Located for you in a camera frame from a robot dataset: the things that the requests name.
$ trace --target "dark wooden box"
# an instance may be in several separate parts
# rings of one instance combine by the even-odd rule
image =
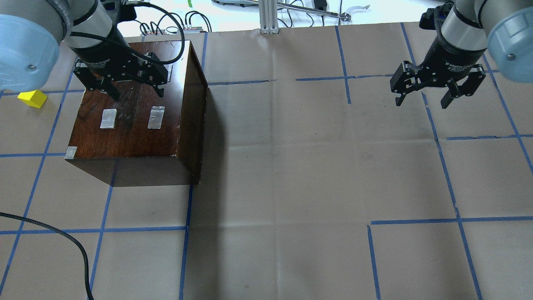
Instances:
[[[180,42],[130,45],[141,53],[173,58]],[[118,82],[120,101],[86,91],[65,159],[112,186],[197,184],[200,181],[207,82],[190,41],[173,64],[164,97],[152,87]],[[148,129],[152,106],[164,106],[160,129]],[[100,129],[104,109],[117,110],[114,129]]]

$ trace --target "yellow block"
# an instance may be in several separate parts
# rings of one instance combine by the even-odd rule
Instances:
[[[39,90],[20,93],[18,98],[29,106],[41,108],[48,96]]]

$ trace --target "blue painter's tape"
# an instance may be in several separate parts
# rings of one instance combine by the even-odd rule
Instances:
[[[348,104],[352,104],[352,98],[350,96],[350,86],[348,85],[348,79],[344,80],[344,87],[346,88],[346,98],[348,99]]]
[[[374,287],[376,289],[376,299],[381,300],[381,292],[379,290],[379,280],[377,277],[377,265],[376,265],[376,254],[374,252],[374,240],[372,239],[372,230],[370,226],[367,225],[368,231],[368,246],[370,248],[370,261],[372,263],[372,272],[374,274]]]
[[[455,211],[456,211],[456,215],[459,216],[459,209],[457,207],[455,207]],[[463,227],[463,222],[457,222],[457,224],[459,225],[459,232],[461,233],[461,239],[463,240],[463,246],[465,248],[466,260],[468,261],[468,266],[470,268],[470,274],[472,275],[472,280],[474,281],[475,293],[478,296],[478,300],[483,300],[483,296],[481,295],[481,289],[478,283],[478,276],[475,273],[474,262],[472,261],[472,255],[470,254],[470,248],[466,240],[466,234],[465,234],[465,230]]]
[[[322,80],[339,80],[339,79],[347,79],[347,78],[354,79],[355,76],[297,78],[296,81],[322,81]]]
[[[413,49],[411,48],[411,43],[409,42],[409,37],[407,36],[407,31],[405,30],[405,26],[403,25],[403,22],[400,23],[400,26],[403,32],[403,37],[405,38],[405,41],[407,42],[407,49],[409,50],[411,61],[413,62],[414,65],[416,65],[415,56],[413,55]]]
[[[4,289],[5,280],[7,279],[7,274],[9,273],[9,268],[11,268],[11,264],[5,267],[4,275],[2,276],[2,282],[0,282],[0,296],[2,295],[2,290]]]
[[[96,245],[96,253],[94,254],[93,270],[91,272],[91,279],[89,281],[91,289],[94,284],[94,277],[96,276],[96,268],[98,267],[98,259],[100,258],[100,249],[102,248],[102,239],[104,234],[104,229],[106,227],[107,214],[109,212],[109,203],[111,202],[111,195],[113,194],[113,183],[115,181],[115,172],[111,179],[111,185],[109,186],[106,198],[106,206],[103,211],[102,223],[100,225],[100,234],[98,235],[98,244]]]
[[[254,83],[263,83],[276,81],[275,79],[270,80],[250,80],[250,81],[228,81],[228,82],[210,82],[207,85],[232,85],[232,84],[254,84]]]
[[[207,33],[204,35],[204,49],[201,54],[201,68],[205,71],[205,51],[207,50]]]
[[[532,221],[533,216],[463,218],[463,222]]]
[[[371,225],[398,225],[398,224],[440,224],[454,223],[457,219],[414,219],[414,220],[379,220],[372,221]]]
[[[184,231],[186,226],[163,227],[131,227],[131,228],[105,228],[104,232],[151,232],[151,231]]]
[[[383,74],[383,75],[359,75],[359,76],[354,76],[354,79],[359,79],[359,78],[371,78],[371,77],[392,77],[393,74]]]
[[[189,203],[187,206],[187,221],[185,229],[185,237],[183,240],[183,253],[181,256],[181,274],[180,274],[180,295],[179,299],[183,300],[183,288],[185,287],[185,266],[187,264],[187,249],[189,248],[189,226],[191,224],[191,208],[192,208],[192,197],[194,194],[194,186],[189,185]]]
[[[344,51],[342,50],[341,35],[338,32],[338,26],[335,26],[335,33],[337,34],[338,50],[341,53],[342,73],[344,74],[344,77],[346,77],[347,76],[346,63],[345,63],[345,60],[344,60]]]
[[[70,90],[70,91],[44,91],[43,94],[69,94],[69,93],[83,93],[85,90]],[[18,96],[19,93],[5,93],[4,96]]]
[[[3,157],[41,157],[41,156],[65,156],[65,153],[16,153],[16,154],[0,154]]]
[[[472,257],[470,255],[470,249],[468,247],[468,242],[466,240],[466,235],[465,235],[464,229],[463,229],[463,223],[461,222],[461,215],[459,213],[459,209],[456,207],[455,193],[454,193],[454,189],[453,189],[453,187],[451,185],[450,174],[448,172],[448,167],[446,166],[446,160],[444,159],[444,155],[442,153],[442,147],[440,145],[439,137],[437,135],[437,129],[435,127],[435,122],[433,120],[433,116],[431,115],[431,110],[429,109],[429,106],[427,104],[427,97],[426,97],[426,95],[424,93],[422,93],[422,99],[424,100],[424,104],[426,106],[426,111],[427,111],[427,117],[430,120],[431,129],[433,130],[433,135],[434,135],[434,138],[435,138],[435,143],[437,144],[437,148],[439,150],[440,162],[442,164],[442,169],[444,171],[444,176],[446,178],[446,183],[448,185],[448,191],[450,193],[451,201],[452,201],[452,203],[454,205],[455,216],[457,218],[457,224],[459,226],[459,231],[461,233],[461,239],[463,240],[463,246],[464,246],[465,253],[466,253],[466,258],[468,260],[468,264],[469,264],[469,267],[470,267],[470,273],[472,274],[472,280],[474,282],[475,291],[476,291],[476,294],[478,296],[478,300],[482,300],[483,297],[481,296],[481,289],[479,288],[478,277],[477,277],[477,275],[475,273],[474,264],[472,262]]]
[[[485,56],[485,54],[483,54],[483,60],[485,61],[485,64],[487,65],[487,68],[489,69],[489,71],[492,71],[492,69],[490,68],[490,65],[489,65],[489,61],[487,60],[487,57]],[[524,142],[522,140],[522,137],[520,136],[520,133],[518,132],[518,128],[516,127],[516,124],[514,123],[513,117],[511,116],[511,112],[509,111],[509,108],[507,107],[507,104],[505,103],[505,99],[503,97],[502,92],[500,91],[500,89],[498,87],[498,83],[496,83],[496,78],[494,77],[494,73],[493,72],[490,72],[490,78],[492,79],[492,83],[494,84],[494,87],[498,91],[498,95],[500,97],[500,101],[502,102],[503,109],[505,110],[505,113],[507,114],[507,118],[509,119],[509,122],[511,123],[511,127],[514,130],[514,134],[515,134],[515,136],[518,139],[518,143],[520,144],[520,148],[522,148],[522,152],[524,153],[524,157],[526,158],[526,161],[528,163],[529,170],[531,171],[531,173],[533,173],[533,164],[531,163],[531,159],[529,157],[529,153],[528,153],[528,151],[526,149],[526,146],[524,145]]]

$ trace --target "black cable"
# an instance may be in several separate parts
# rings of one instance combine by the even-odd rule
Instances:
[[[165,61],[159,61],[159,60],[155,60],[155,59],[152,59],[152,58],[149,58],[145,55],[142,55],[140,53],[138,53],[137,51],[133,50],[131,47],[128,47],[128,46],[125,46],[125,45],[122,45],[120,44],[119,42],[117,41],[114,41],[110,38],[107,38],[107,37],[103,37],[103,36],[98,36],[98,35],[94,35],[94,34],[89,34],[89,33],[81,33],[81,32],[72,32],[70,34],[70,36],[79,36],[79,37],[87,37],[87,38],[92,38],[94,40],[99,40],[99,41],[104,41],[104,42],[108,42],[108,43],[112,43],[112,44],[115,44],[115,45],[118,45],[120,47],[123,47],[124,49],[126,49],[128,52],[132,53],[133,55],[139,57],[139,58],[142,58],[146,61],[149,61],[153,64],[159,64],[159,65],[169,65],[169,64],[172,64],[174,62],[177,62],[180,58],[181,58],[181,55],[183,55],[183,51],[185,50],[185,34],[183,32],[183,28],[181,28],[181,25],[180,23],[176,20],[176,18],[174,16],[172,16],[169,12],[167,12],[166,10],[162,9],[161,7],[157,6],[157,5],[153,5],[151,3],[148,3],[148,2],[136,2],[136,3],[133,3],[133,4],[127,4],[127,5],[131,5],[131,6],[145,6],[145,7],[152,7],[158,11],[161,11],[162,13],[168,15],[175,23],[176,23],[176,26],[178,28],[178,30],[180,31],[180,35],[181,35],[181,48],[180,48],[180,53],[174,58],[174,59],[171,59],[171,60],[165,60]]]
[[[341,4],[340,6],[338,7],[338,13],[342,13],[342,0],[341,0]],[[338,19],[338,25],[340,26],[341,25],[341,18]]]
[[[202,19],[204,20],[205,24],[207,25],[207,31],[208,32],[213,32],[213,28],[211,27],[211,22],[209,21],[207,16],[205,16],[204,14],[202,14],[200,12],[193,11],[193,13],[189,16],[189,24],[192,25],[191,19],[192,19],[192,16],[195,15],[195,14],[198,14],[198,15],[200,15],[202,17]]]
[[[175,13],[175,12],[171,12],[170,13],[171,15],[175,15],[178,19],[180,19],[180,23],[181,23],[181,27],[184,28],[185,27],[185,24],[183,23],[183,19],[181,19],[180,15]],[[164,15],[161,17],[161,19],[159,19],[159,21],[157,22],[157,26],[159,26],[161,24],[161,21],[163,21],[163,19],[167,17],[167,15]]]
[[[154,21],[150,21],[150,28],[152,29],[152,33],[155,33],[157,35],[157,30],[159,29],[159,32],[161,33],[161,35],[163,35],[163,31],[161,30],[161,28],[159,28],[159,24],[156,24]]]
[[[289,28],[289,26],[287,25],[287,23],[285,23],[285,21],[281,20],[280,18],[278,18],[278,21],[281,21],[281,23],[283,23],[283,25],[285,25],[285,27]]]
[[[176,31],[175,32],[172,32],[170,30],[168,30],[169,28],[176,28]],[[176,34],[177,33],[177,27],[176,26],[168,26],[166,29],[165,29],[166,32],[168,33],[171,33],[171,34]]]
[[[72,235],[66,233],[65,231],[62,231],[60,229],[57,229],[45,223],[35,221],[33,219],[29,219],[29,218],[25,218],[25,217],[21,217],[17,215],[12,215],[12,214],[6,214],[5,212],[1,212],[1,211],[0,211],[0,217],[15,219],[15,220],[23,221],[26,223],[32,223],[37,226],[44,227],[55,233],[61,234],[62,236],[64,236],[65,238],[69,239],[71,242],[76,244],[76,246],[78,246],[79,250],[82,252],[82,256],[83,256],[83,264],[84,264],[84,269],[85,269],[85,292],[87,292],[87,297],[89,298],[89,300],[94,300],[93,294],[91,292],[91,285],[89,284],[89,261],[87,259],[87,252],[85,251],[85,248],[83,248],[83,245],[78,240],[76,240]]]

